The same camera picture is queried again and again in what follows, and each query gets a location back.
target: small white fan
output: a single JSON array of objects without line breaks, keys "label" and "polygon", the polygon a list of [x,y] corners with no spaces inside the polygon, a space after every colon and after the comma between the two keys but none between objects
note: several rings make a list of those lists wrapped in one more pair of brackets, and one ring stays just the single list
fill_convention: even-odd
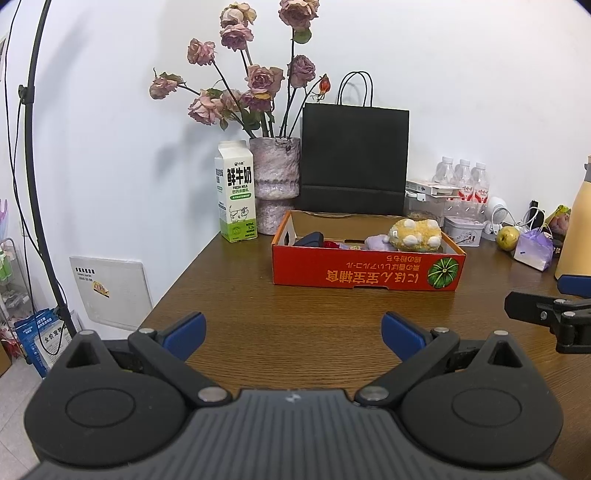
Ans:
[{"label": "small white fan", "polygon": [[484,222],[484,233],[495,235],[503,228],[502,223],[509,215],[507,204],[499,197],[491,197],[486,204],[484,212],[486,221]]}]

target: blue packaging bag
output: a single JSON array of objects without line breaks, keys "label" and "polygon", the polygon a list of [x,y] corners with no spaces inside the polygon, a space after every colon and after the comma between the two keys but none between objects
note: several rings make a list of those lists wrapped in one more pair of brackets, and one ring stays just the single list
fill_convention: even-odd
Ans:
[{"label": "blue packaging bag", "polygon": [[62,353],[71,341],[64,322],[52,310],[45,309],[16,322],[15,327],[27,356],[39,375],[45,378],[59,357],[52,353]]}]

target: black paper bag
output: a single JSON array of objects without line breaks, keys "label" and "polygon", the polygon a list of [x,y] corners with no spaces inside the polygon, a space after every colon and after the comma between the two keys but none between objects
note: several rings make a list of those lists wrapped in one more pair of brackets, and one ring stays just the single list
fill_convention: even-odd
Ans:
[{"label": "black paper bag", "polygon": [[342,105],[343,82],[339,104],[307,103],[304,107],[301,193],[296,208],[402,215],[409,112]]}]

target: milk carton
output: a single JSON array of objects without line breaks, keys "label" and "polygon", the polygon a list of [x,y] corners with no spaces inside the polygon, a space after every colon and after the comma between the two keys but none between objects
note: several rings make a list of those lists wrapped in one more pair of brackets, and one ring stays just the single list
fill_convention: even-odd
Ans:
[{"label": "milk carton", "polygon": [[245,140],[220,142],[216,157],[220,231],[229,242],[256,238],[252,153]]}]

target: pumpkin illustration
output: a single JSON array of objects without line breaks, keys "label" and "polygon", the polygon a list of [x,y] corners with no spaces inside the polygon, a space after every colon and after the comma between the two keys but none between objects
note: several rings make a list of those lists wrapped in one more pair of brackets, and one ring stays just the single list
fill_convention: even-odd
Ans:
[{"label": "pumpkin illustration", "polygon": [[448,287],[455,280],[459,268],[453,258],[441,258],[429,269],[427,281],[437,289]]}]

